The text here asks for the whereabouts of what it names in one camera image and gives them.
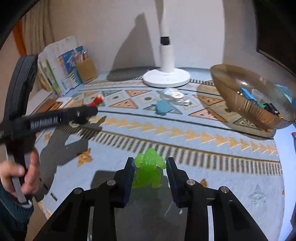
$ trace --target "red toy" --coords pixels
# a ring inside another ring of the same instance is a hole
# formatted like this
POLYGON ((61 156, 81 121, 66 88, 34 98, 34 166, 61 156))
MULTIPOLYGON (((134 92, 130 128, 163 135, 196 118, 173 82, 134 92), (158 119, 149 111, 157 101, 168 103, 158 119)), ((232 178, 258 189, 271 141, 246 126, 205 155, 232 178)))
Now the red toy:
POLYGON ((96 98, 94 98, 93 102, 88 104, 88 106, 95 106, 98 107, 101 103, 103 103, 104 97, 101 95, 97 95, 96 98))

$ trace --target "white lamp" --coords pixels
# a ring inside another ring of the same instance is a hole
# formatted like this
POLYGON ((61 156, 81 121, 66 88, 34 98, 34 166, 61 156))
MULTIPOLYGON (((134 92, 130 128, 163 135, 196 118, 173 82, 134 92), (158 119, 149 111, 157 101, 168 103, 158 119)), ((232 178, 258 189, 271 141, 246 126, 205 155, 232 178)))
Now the white lamp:
POLYGON ((143 76, 146 85, 159 88, 177 87, 189 82, 190 74, 175 68, 174 49, 170 44, 168 23, 165 15, 165 0, 160 17, 160 69, 148 71, 143 76))

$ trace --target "sleeve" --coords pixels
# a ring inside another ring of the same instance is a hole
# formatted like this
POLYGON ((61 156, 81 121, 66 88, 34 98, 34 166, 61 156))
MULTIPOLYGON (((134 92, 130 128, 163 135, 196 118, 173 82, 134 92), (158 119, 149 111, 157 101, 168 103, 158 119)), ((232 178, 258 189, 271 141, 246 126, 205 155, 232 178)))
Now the sleeve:
POLYGON ((0 181, 0 228, 6 229, 15 241, 24 241, 33 205, 23 206, 14 201, 0 181))

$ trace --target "blue sponge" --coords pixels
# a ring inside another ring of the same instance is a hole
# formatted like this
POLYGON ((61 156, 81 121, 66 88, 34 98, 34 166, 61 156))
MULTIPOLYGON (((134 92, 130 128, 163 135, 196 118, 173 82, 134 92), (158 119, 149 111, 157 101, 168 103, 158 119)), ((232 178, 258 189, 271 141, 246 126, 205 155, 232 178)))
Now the blue sponge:
POLYGON ((158 100, 156 102, 156 111, 159 114, 165 114, 173 110, 172 106, 167 100, 158 100))

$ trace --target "metal pin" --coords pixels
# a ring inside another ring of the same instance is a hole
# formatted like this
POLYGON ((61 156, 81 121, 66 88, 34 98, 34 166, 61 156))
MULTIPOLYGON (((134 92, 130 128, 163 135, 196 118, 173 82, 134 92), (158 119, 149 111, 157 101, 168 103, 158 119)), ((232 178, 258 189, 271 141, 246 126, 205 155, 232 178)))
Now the metal pin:
POLYGON ((224 193, 228 193, 228 192, 229 192, 228 187, 225 187, 225 186, 221 187, 220 190, 221 190, 222 192, 224 192, 224 193))
POLYGON ((78 194, 82 193, 82 188, 75 188, 73 192, 75 195, 78 195, 78 194))
POLYGON ((194 181, 193 179, 188 179, 188 180, 186 181, 186 183, 187 183, 188 185, 190 185, 190 186, 193 186, 193 185, 195 184, 195 181, 194 181))
POLYGON ((116 183, 116 181, 115 181, 115 180, 113 180, 113 179, 111 179, 111 180, 107 181, 107 185, 108 185, 108 186, 114 186, 114 185, 115 185, 115 183, 116 183))

